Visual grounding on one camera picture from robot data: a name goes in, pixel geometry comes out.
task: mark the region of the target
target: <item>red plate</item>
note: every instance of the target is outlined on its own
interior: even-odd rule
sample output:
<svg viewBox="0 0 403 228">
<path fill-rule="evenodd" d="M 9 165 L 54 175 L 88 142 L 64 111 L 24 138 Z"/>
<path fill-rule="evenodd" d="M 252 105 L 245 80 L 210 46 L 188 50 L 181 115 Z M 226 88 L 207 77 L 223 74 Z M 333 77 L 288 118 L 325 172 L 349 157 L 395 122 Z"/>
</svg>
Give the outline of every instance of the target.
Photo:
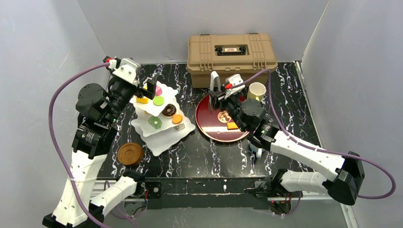
<svg viewBox="0 0 403 228">
<path fill-rule="evenodd" d="M 245 138 L 249 132 L 241 132 L 239 129 L 228 130 L 227 123 L 234 122 L 227 111 L 220 112 L 218 109 L 210 113 L 209 96 L 203 98 L 196 108 L 196 123 L 200 131 L 207 137 L 223 142 L 230 143 Z"/>
</svg>

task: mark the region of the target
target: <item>yellow mug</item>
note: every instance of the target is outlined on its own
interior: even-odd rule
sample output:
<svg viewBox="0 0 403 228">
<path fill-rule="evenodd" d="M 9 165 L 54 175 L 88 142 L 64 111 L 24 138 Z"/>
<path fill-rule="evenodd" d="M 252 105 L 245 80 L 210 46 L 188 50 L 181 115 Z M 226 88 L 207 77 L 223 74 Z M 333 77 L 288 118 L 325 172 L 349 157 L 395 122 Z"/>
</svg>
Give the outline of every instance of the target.
<svg viewBox="0 0 403 228">
<path fill-rule="evenodd" d="M 247 98 L 261 101 L 265 93 L 266 87 L 262 83 L 254 82 L 249 86 Z"/>
</svg>

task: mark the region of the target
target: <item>toolbox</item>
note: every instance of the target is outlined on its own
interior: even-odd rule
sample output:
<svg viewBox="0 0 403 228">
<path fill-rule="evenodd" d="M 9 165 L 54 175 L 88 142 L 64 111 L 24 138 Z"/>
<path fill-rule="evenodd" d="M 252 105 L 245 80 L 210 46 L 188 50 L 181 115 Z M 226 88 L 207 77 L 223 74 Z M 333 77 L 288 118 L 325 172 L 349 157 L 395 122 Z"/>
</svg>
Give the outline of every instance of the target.
<svg viewBox="0 0 403 228">
<path fill-rule="evenodd" d="M 233 74 L 240 74 L 245 81 L 263 69 L 275 70 L 277 64 L 268 34 L 199 35 L 189 38 L 187 71 L 191 74 L 194 88 L 208 88 L 212 71 L 217 71 L 223 84 Z M 267 74 L 262 74 L 246 86 L 253 82 L 265 84 L 267 79 Z"/>
</svg>

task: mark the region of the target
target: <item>gray floor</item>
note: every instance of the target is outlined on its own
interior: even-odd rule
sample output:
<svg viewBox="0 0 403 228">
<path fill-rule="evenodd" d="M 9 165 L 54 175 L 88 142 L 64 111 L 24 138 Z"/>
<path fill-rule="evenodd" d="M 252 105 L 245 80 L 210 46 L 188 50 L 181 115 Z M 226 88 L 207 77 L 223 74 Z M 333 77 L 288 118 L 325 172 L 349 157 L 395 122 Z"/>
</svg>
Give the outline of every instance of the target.
<svg viewBox="0 0 403 228">
<path fill-rule="evenodd" d="M 340 204 L 333 200 L 303 200 L 298 210 L 284 219 L 249 208 L 181 208 L 149 210 L 136 219 L 139 228 L 346 228 Z M 115 228 L 133 227 L 108 215 L 105 223 Z"/>
</svg>

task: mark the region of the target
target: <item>black marble tabletop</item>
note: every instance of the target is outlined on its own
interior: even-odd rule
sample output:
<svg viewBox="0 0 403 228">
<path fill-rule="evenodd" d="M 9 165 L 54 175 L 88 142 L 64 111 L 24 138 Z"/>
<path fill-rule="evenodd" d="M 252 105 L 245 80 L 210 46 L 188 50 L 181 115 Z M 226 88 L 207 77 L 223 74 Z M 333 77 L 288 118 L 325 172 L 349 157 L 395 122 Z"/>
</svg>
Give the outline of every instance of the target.
<svg viewBox="0 0 403 228">
<path fill-rule="evenodd" d="M 161 74 L 159 81 L 179 91 L 176 96 L 184 114 L 196 125 L 195 109 L 201 99 L 207 96 L 207 89 L 194 89 L 191 75 L 186 72 L 185 64 L 144 65 L 140 79 Z M 298 79 L 294 63 L 279 63 L 272 73 L 273 102 L 275 110 L 286 129 L 295 136 L 319 145 L 311 114 Z M 269 99 L 263 99 L 271 120 L 274 115 Z M 274 176 L 277 169 L 310 171 L 305 165 L 288 157 L 272 152 L 263 153 L 256 159 L 251 153 L 246 139 L 235 143 L 222 144 L 205 137 L 197 128 L 188 136 L 154 157 L 130 121 L 137 118 L 134 107 L 129 104 L 117 120 L 118 134 L 104 162 L 98 177 L 114 179 L 127 169 L 135 169 L 146 177 L 159 178 L 255 178 Z M 144 159 L 140 165 L 127 168 L 119 163 L 116 153 L 120 146 L 135 142 L 143 147 Z"/>
</svg>

